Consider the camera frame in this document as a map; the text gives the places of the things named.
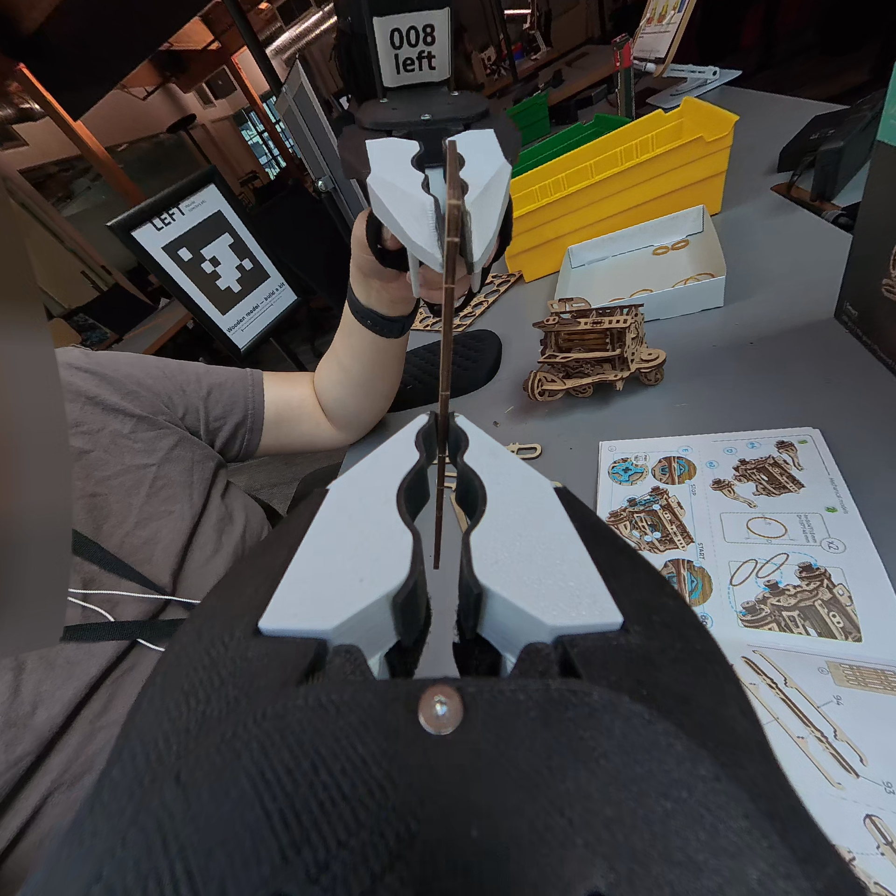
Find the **wooden board with instruction card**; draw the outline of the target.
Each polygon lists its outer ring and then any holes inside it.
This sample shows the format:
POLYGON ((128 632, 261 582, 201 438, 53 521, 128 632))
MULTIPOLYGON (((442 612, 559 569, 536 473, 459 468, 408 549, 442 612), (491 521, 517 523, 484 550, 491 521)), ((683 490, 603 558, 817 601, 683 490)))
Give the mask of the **wooden board with instruction card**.
POLYGON ((672 64, 696 1, 649 1, 632 46, 633 66, 663 76, 672 64))

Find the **dark kit box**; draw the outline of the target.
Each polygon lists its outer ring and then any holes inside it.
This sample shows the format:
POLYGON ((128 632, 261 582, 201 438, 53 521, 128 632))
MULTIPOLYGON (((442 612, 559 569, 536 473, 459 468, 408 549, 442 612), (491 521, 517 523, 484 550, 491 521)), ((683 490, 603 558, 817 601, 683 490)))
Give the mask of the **dark kit box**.
POLYGON ((883 105, 853 230, 836 320, 895 371, 895 74, 883 105))

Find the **yellow plastic bin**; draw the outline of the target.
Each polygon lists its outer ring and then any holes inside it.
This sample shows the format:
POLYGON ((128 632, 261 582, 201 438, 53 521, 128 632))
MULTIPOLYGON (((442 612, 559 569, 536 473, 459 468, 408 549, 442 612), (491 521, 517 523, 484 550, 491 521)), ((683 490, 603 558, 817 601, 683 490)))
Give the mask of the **yellow plastic bin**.
POLYGON ((718 214, 737 120, 684 98, 515 177, 508 270, 532 282, 572 245, 700 205, 718 214))

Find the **black wristband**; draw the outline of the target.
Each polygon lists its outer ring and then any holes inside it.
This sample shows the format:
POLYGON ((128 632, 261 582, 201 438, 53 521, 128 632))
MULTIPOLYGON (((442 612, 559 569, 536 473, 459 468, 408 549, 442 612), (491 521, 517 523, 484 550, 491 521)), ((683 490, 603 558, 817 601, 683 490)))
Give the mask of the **black wristband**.
POLYGON ((369 330, 376 336, 389 340, 400 339, 409 333, 417 319, 420 305, 421 299, 418 298, 413 309, 407 315, 383 315, 375 309, 369 308, 361 303, 351 284, 347 287, 346 307, 349 309, 353 318, 364 327, 365 330, 369 330))

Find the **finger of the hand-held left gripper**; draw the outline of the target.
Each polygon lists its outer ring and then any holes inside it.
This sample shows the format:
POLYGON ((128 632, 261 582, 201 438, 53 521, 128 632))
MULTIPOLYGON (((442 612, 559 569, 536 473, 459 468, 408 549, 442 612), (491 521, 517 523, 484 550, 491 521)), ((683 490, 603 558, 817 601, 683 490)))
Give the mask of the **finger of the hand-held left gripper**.
POLYGON ((441 273, 443 243, 438 200, 424 188, 425 172, 414 160, 418 140, 382 137, 365 142, 370 172, 366 179, 372 211, 404 245, 414 297, 420 297, 420 265, 441 273))
POLYGON ((480 289, 483 268, 491 256, 509 201, 511 163, 492 129, 466 130, 454 138, 463 164, 461 255, 474 293, 480 289))

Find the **black framed marker sign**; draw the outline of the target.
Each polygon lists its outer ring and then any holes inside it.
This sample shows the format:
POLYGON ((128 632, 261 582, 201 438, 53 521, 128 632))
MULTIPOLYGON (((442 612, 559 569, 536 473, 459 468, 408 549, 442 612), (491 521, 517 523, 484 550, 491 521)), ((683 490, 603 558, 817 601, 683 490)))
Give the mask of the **black framed marker sign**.
POLYGON ((186 177, 106 227, 237 359, 272 337, 299 302, 216 167, 186 177))

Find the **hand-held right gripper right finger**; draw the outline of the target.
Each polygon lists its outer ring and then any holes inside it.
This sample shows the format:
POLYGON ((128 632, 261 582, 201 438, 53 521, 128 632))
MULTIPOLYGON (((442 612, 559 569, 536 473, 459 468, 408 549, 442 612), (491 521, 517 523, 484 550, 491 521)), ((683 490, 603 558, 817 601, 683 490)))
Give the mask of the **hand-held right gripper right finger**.
POLYGON ((506 676, 531 644, 618 631, 623 615, 552 482, 460 414, 448 450, 468 522, 459 636, 496 651, 506 676))

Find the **laser-cut wooden parts sheet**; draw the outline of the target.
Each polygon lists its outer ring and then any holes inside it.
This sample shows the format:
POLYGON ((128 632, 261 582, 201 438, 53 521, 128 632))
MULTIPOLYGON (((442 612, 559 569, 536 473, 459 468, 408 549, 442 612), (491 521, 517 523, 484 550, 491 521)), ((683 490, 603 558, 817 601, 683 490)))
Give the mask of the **laser-cut wooden parts sheet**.
POLYGON ((437 456, 434 505, 433 567, 439 569, 442 553, 442 518, 449 406, 452 389, 454 349, 455 292, 459 259, 462 257, 463 192, 460 175, 460 155, 455 140, 446 143, 446 211, 442 264, 442 334, 440 348, 438 417, 436 421, 437 456))

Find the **grey panel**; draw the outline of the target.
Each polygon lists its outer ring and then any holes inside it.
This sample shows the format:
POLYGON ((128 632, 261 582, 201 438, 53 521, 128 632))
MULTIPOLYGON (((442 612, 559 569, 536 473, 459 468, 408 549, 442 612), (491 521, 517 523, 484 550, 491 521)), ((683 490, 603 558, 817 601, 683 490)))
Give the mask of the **grey panel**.
POLYGON ((300 62, 292 65, 275 107, 311 175, 315 190, 345 239, 350 241, 354 221, 365 210, 366 203, 357 183, 344 175, 330 120, 300 62))

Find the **black wrist rest pad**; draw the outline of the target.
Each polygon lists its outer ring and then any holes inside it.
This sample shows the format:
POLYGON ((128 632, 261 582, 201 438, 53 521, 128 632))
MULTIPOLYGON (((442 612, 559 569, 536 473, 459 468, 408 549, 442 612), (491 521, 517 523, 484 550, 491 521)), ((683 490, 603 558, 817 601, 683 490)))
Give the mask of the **black wrist rest pad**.
MULTIPOLYGON (((475 392, 497 375, 503 342, 492 330, 473 330, 454 336, 451 397, 475 392)), ((406 354, 404 370, 390 413, 418 409, 438 402, 441 342, 406 354)))

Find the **person's left forearm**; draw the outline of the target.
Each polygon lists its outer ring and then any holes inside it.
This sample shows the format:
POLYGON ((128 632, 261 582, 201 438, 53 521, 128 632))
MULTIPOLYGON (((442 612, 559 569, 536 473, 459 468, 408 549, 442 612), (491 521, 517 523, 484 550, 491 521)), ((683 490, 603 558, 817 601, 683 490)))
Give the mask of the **person's left forearm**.
POLYGON ((342 449, 368 434, 397 394, 408 341, 375 335, 345 310, 315 371, 263 372, 253 456, 342 449))

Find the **illustrated instruction booklet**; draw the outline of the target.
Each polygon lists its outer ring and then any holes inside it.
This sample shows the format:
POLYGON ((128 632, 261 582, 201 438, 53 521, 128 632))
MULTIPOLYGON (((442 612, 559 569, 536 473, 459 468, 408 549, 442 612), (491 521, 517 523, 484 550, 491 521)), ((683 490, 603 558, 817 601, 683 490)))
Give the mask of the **illustrated instruction booklet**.
POLYGON ((894 590, 821 432, 600 442, 596 511, 720 644, 867 891, 894 894, 894 590))

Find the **black device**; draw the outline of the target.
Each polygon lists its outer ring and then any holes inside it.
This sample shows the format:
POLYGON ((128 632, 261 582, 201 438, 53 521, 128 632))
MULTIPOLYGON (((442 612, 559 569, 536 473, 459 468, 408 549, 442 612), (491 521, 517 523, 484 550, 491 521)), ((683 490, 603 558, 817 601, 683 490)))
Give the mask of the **black device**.
POLYGON ((793 185, 812 169, 810 198, 831 201, 870 157, 885 99, 881 89, 812 118, 780 151, 777 172, 791 172, 793 185))

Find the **perforated leftover wooden sheet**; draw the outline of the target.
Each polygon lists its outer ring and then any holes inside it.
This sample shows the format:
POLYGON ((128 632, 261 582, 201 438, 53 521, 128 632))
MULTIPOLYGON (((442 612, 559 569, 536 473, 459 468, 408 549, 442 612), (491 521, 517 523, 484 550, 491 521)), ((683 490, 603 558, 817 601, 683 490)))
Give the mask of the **perforated leftover wooden sheet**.
MULTIPOLYGON (((520 271, 489 274, 482 290, 473 297, 469 305, 456 312, 454 333, 463 333, 468 330, 521 276, 520 271)), ((427 307, 421 306, 411 329, 440 333, 442 318, 435 317, 427 307)))

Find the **green plastic bin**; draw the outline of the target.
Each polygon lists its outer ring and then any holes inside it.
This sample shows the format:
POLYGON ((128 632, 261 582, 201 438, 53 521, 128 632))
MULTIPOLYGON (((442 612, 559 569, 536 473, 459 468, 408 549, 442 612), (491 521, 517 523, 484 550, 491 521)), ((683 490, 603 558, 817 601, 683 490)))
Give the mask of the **green plastic bin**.
POLYGON ((632 122, 618 112, 596 112, 586 122, 578 114, 593 101, 606 97, 607 88, 549 105, 547 92, 539 92, 506 109, 521 134, 523 148, 511 176, 539 168, 632 122))

